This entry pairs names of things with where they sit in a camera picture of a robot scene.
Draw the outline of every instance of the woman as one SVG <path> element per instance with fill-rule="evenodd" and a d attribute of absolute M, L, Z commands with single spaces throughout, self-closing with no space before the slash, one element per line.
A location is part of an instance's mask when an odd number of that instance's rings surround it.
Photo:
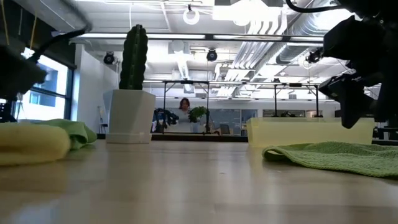
<path fill-rule="evenodd" d="M 168 132 L 176 132 L 176 133 L 191 133 L 192 125 L 189 121 L 189 107 L 190 103 L 187 98 L 183 98 L 180 101 L 180 108 L 177 111 L 174 111 L 174 114 L 177 115 L 180 119 L 178 119 L 176 125 L 171 125 Z"/>

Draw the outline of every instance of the green towel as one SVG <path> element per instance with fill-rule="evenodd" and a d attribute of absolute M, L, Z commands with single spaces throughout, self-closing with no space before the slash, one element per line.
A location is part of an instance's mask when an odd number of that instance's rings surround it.
<path fill-rule="evenodd" d="M 290 160 L 313 169 L 339 170 L 371 177 L 398 177 L 398 147 L 343 142 L 269 146 L 268 161 Z"/>
<path fill-rule="evenodd" d="M 97 135 L 84 122 L 52 119 L 49 121 L 39 121 L 35 124 L 46 124 L 63 128 L 69 134 L 70 150 L 80 149 L 97 140 Z"/>

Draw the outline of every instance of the translucent plastic container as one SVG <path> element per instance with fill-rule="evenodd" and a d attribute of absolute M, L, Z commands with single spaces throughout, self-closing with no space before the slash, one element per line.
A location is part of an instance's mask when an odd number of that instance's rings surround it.
<path fill-rule="evenodd" d="M 354 127 L 342 127 L 339 118 L 251 118 L 248 138 L 252 147 L 286 146 L 326 141 L 371 144 L 375 123 L 363 118 Z"/>

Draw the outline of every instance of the white planter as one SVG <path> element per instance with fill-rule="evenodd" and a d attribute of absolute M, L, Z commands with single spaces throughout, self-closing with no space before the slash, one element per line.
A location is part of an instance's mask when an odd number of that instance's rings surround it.
<path fill-rule="evenodd" d="M 150 143 L 155 95 L 142 90 L 113 90 L 107 143 Z"/>

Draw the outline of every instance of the table surface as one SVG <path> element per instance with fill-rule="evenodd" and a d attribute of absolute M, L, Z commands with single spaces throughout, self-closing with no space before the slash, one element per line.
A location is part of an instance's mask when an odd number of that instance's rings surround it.
<path fill-rule="evenodd" d="M 0 168 L 1 223 L 398 223 L 398 182 L 264 162 L 243 143 L 98 141 Z"/>

